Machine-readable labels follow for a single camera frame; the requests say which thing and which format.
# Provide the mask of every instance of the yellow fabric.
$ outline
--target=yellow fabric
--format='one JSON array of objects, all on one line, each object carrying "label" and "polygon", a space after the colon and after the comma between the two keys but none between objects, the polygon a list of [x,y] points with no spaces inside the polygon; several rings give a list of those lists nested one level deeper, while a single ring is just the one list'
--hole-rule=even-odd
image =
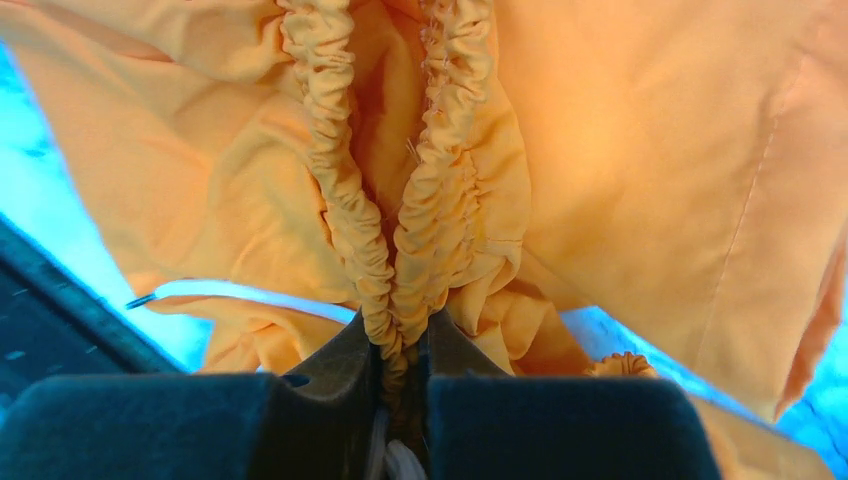
[{"label": "yellow fabric", "polygon": [[[137,293],[361,307],[389,392],[443,306],[503,368],[579,374],[556,312],[597,304],[772,420],[841,321],[844,0],[0,0],[0,34]],[[208,371],[341,328],[153,308],[218,323]]]}]

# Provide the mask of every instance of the seam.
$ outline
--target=seam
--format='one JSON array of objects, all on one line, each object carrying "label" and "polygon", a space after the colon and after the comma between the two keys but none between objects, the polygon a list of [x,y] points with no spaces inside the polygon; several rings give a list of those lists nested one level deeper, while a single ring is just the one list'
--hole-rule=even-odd
[{"label": "seam", "polygon": [[[818,25],[816,25],[815,32],[814,32],[813,37],[812,37],[813,42],[815,42],[818,39],[819,32],[821,31],[821,25],[823,23],[822,15],[824,14],[824,12],[829,10],[829,6],[831,4],[834,4],[834,3],[836,3],[835,0],[828,2],[828,4],[824,8],[822,8],[821,11],[818,12],[818,14],[815,17],[815,20],[813,20],[813,21],[818,22]],[[743,204],[743,207],[742,207],[742,213],[739,216],[738,222],[736,223],[736,228],[733,231],[733,237],[730,240],[730,245],[728,246],[727,253],[724,256],[724,261],[723,261],[722,267],[721,267],[721,273],[719,274],[718,280],[716,281],[716,285],[713,288],[713,292],[712,292],[712,295],[710,297],[709,312],[707,314],[707,319],[704,322],[704,327],[701,330],[701,338],[698,342],[698,349],[696,350],[695,359],[694,359],[694,362],[693,362],[693,365],[692,365],[693,373],[695,373],[696,375],[700,374],[698,372],[698,370],[700,368],[701,357],[702,357],[703,352],[704,352],[704,344],[706,342],[707,335],[709,334],[709,332],[711,330],[713,321],[715,320],[716,305],[718,303],[718,297],[719,297],[719,295],[722,291],[722,287],[725,284],[725,280],[726,280],[726,277],[727,277],[727,270],[728,270],[728,267],[730,265],[730,258],[732,257],[733,252],[736,250],[736,247],[738,245],[739,234],[742,231],[742,227],[745,224],[745,220],[748,218],[748,210],[749,210],[750,205],[751,205],[751,200],[754,197],[754,191],[756,190],[757,185],[759,183],[760,174],[762,173],[762,170],[763,170],[763,165],[765,164],[766,160],[768,159],[769,153],[771,151],[771,147],[774,143],[774,137],[777,133],[778,127],[780,126],[780,120],[783,117],[783,115],[786,113],[787,100],[789,99],[789,96],[792,94],[792,92],[795,91],[795,87],[798,85],[798,80],[801,78],[801,74],[804,71],[804,64],[807,62],[807,60],[809,58],[810,58],[810,49],[808,48],[801,55],[801,59],[798,61],[798,67],[797,67],[797,71],[795,73],[795,78],[792,80],[792,83],[789,85],[789,87],[786,89],[786,92],[783,94],[783,98],[781,99],[781,102],[780,102],[780,107],[779,107],[777,113],[775,114],[774,120],[772,122],[771,133],[768,136],[768,140],[766,141],[766,146],[763,149],[763,154],[760,157],[759,162],[757,163],[757,169],[754,171],[753,178],[751,179],[751,185],[748,188],[748,195],[745,198],[745,203]]]}]

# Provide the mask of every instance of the blue surface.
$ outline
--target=blue surface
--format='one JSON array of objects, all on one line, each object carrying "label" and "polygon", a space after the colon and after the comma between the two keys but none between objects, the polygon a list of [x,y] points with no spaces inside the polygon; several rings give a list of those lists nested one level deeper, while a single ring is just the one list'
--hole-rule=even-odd
[{"label": "blue surface", "polygon": [[[123,312],[122,306],[132,299],[132,293],[83,210],[31,92],[3,50],[0,50],[0,162],[3,166],[0,212],[52,252],[108,304]],[[125,312],[125,318],[186,370],[200,367],[211,332],[209,322],[187,316],[161,316],[144,309]],[[623,351],[642,353],[664,375],[688,390],[744,414],[730,398],[686,372],[602,311],[572,312],[564,315],[564,320],[593,358]],[[843,326],[803,401],[777,427],[820,452],[837,478],[848,479],[846,350],[848,329]]]}]

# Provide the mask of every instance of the ruffled fabric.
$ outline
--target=ruffled fabric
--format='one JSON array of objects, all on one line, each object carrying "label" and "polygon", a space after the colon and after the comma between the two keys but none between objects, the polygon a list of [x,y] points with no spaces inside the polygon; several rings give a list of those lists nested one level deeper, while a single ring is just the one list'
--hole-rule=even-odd
[{"label": "ruffled fabric", "polygon": [[407,363],[388,310],[394,270],[381,231],[382,214],[362,189],[362,174],[349,148],[348,89],[353,82],[353,55],[345,49],[353,31],[349,2],[295,0],[281,5],[288,10],[283,49],[296,59],[295,74],[312,121],[306,166],[327,202],[325,220],[359,294],[366,333],[380,347],[387,378],[397,378]]},{"label": "ruffled fabric", "polygon": [[[404,347],[418,341],[429,315],[444,306],[455,277],[471,263],[479,204],[474,167],[462,151],[492,71],[486,50],[491,2],[431,1],[423,13],[429,23],[422,35],[426,128],[415,147],[419,165],[404,190],[394,235],[391,309]],[[387,386],[396,388],[396,380],[387,379]]]},{"label": "ruffled fabric", "polygon": [[404,373],[416,361],[409,347],[427,328],[429,315],[444,307],[449,288],[467,271],[473,244],[483,233],[476,171],[463,151],[475,107],[487,98],[491,2],[439,0],[422,6],[428,22],[422,32],[427,111],[413,149],[419,165],[398,213],[396,271],[381,233],[381,212],[362,189],[362,174],[349,150],[349,2],[294,0],[280,5],[288,11],[283,50],[296,60],[295,75],[312,122],[306,166],[326,200],[326,221],[360,296],[366,333],[380,347],[386,400],[397,407]]}]

